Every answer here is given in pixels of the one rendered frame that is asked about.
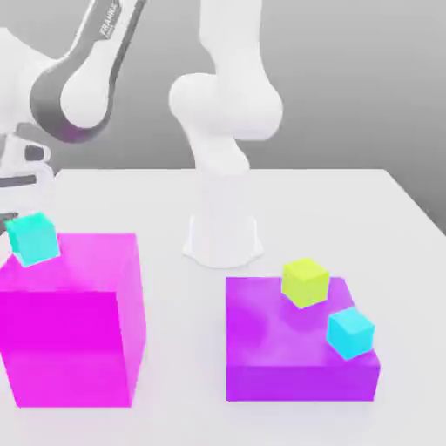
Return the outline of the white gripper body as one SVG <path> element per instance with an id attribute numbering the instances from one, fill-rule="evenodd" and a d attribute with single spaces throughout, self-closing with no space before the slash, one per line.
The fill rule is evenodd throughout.
<path id="1" fill-rule="evenodd" d="M 0 213 L 40 211 L 51 197 L 54 172 L 46 163 L 0 167 Z"/>

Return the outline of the small teal cube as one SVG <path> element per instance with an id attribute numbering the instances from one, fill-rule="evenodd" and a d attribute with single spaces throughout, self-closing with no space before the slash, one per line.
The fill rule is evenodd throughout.
<path id="1" fill-rule="evenodd" d="M 5 221 L 13 254 L 22 267 L 57 258 L 60 248 L 53 222 L 44 213 Z"/>

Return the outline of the small yellow-green cube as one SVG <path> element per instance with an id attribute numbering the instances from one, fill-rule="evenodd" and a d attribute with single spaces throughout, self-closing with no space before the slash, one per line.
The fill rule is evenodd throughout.
<path id="1" fill-rule="evenodd" d="M 284 265 L 281 292 L 303 309 L 323 302 L 328 297 L 329 272 L 310 258 Z"/>

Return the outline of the small cyan cube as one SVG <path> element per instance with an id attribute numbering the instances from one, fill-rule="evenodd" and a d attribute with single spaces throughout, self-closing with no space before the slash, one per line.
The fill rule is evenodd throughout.
<path id="1" fill-rule="evenodd" d="M 327 342 L 345 361 L 373 349 L 375 324 L 356 307 L 349 307 L 328 317 Z"/>

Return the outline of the large magenta box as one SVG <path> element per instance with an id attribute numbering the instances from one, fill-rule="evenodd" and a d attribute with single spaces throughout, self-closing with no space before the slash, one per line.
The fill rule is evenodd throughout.
<path id="1" fill-rule="evenodd" d="M 133 233 L 61 233 L 61 254 L 0 267 L 0 357 L 20 408 L 129 408 L 146 342 Z"/>

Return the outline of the large purple box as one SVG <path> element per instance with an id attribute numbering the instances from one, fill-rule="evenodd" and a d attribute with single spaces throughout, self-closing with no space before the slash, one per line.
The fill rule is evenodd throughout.
<path id="1" fill-rule="evenodd" d="M 327 341 L 328 318 L 354 305 L 346 281 L 299 309 L 279 277 L 226 279 L 226 398 L 229 402 L 368 402 L 381 364 L 372 348 L 345 360 Z"/>

